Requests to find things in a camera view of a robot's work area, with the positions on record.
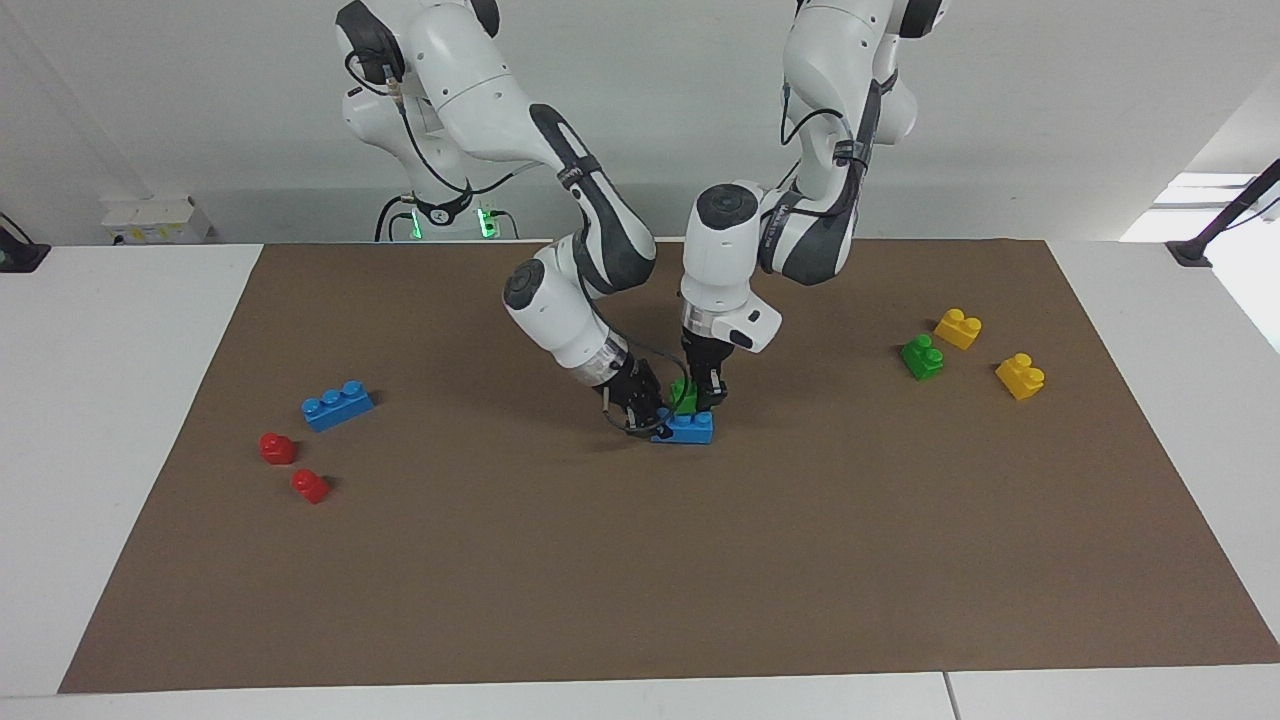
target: blue lego brick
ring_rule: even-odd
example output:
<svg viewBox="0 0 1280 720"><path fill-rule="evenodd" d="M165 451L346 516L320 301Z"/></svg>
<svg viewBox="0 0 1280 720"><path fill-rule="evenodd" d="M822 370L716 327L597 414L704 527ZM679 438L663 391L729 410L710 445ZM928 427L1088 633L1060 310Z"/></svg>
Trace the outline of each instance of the blue lego brick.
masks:
<svg viewBox="0 0 1280 720"><path fill-rule="evenodd" d="M326 389L319 400L315 397L303 400L302 418L311 425L312 430L323 433L372 409L374 400L365 392L364 383L348 380L340 391Z"/></svg>
<svg viewBox="0 0 1280 720"><path fill-rule="evenodd" d="M658 410L658 415L666 419L671 413L666 409ZM673 420L667 423L671 432L675 433L667 439L662 439L658 436L653 436L653 442L662 442L667 445L710 445L712 433L716 430L712 423L710 413L698 413L696 415L676 415Z"/></svg>

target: yellow lego brick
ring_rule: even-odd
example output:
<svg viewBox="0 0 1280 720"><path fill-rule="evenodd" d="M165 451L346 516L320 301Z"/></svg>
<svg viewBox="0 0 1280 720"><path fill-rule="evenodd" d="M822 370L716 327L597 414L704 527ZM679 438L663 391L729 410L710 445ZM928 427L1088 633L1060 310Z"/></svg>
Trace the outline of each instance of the yellow lego brick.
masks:
<svg viewBox="0 0 1280 720"><path fill-rule="evenodd" d="M1000 364L996 377L1018 400L1027 400L1044 387L1044 372L1032 366L1032 356L1019 352Z"/></svg>
<svg viewBox="0 0 1280 720"><path fill-rule="evenodd" d="M959 307L947 310L947 313L942 315L942 320L938 323L938 327L933 328L933 334L941 337L960 350L969 350L969 346L973 345L973 341L978 340L978 333L980 332L982 320L978 318L965 318L964 310L960 310Z"/></svg>

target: red lego brick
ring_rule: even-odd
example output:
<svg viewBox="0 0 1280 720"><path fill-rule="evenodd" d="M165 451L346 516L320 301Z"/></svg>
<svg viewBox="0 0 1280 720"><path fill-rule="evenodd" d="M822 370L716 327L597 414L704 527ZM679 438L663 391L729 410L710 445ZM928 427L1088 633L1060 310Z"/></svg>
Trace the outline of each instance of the red lego brick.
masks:
<svg viewBox="0 0 1280 720"><path fill-rule="evenodd" d="M311 470L303 469L293 473L293 489L315 505L329 495L329 483Z"/></svg>
<svg viewBox="0 0 1280 720"><path fill-rule="evenodd" d="M271 465L288 465L298 456L298 446L292 439L266 433L257 441L257 450L262 454L262 460Z"/></svg>

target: black stand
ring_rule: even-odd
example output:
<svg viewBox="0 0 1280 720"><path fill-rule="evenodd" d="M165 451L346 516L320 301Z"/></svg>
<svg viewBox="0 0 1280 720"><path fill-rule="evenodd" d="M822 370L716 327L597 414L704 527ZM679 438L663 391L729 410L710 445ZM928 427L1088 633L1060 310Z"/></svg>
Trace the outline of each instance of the black stand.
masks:
<svg viewBox="0 0 1280 720"><path fill-rule="evenodd" d="M1222 234L1222 231L1229 228L1236 218L1243 215L1245 210L1253 206L1277 182L1280 182L1280 160L1271 163L1270 168L1251 182L1249 187L1245 187L1239 197L1224 208L1213 218L1213 222L1196 236L1196 240L1170 241L1165 243L1165 247L1174 254L1174 260L1178 260L1178 264L1184 268L1212 268L1213 264L1204 256L1204 249L1208 247L1208 243Z"/></svg>
<svg viewBox="0 0 1280 720"><path fill-rule="evenodd" d="M28 245L0 227L0 273L33 273L49 255L47 245Z"/></svg>

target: black stripe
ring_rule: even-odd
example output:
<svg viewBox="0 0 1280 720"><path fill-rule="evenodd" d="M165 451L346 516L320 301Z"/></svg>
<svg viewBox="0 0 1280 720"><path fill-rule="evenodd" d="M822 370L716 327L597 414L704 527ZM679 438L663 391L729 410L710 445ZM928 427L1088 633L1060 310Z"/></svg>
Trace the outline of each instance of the black stripe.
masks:
<svg viewBox="0 0 1280 720"><path fill-rule="evenodd" d="M568 132L572 132L584 150L586 150L586 143L582 142L577 132L573 131L568 122L564 120L564 117L554 108L534 104L529 106L529 115L532 118L534 126L543 135L543 138L547 140L547 143L556 152L556 156L564 165L561 173L558 173L561 182L566 188L572 188L582 193L588 205L595 210L595 217L600 223L600 255L608 279L596 270L595 263L591 260L591 254L586 249L585 238L590 224L585 214L582 215L582 229L573 236L573 260L577 263L582 277L591 283L591 287L605 295L644 283L653 272L654 261L640 255L631 245L631 238L622 227L622 220L613 209L613 204L604 196L604 191L596 182L596 172L602 181L609 182L604 170L600 169L600 164L590 154L579 156L561 128L563 127Z"/></svg>

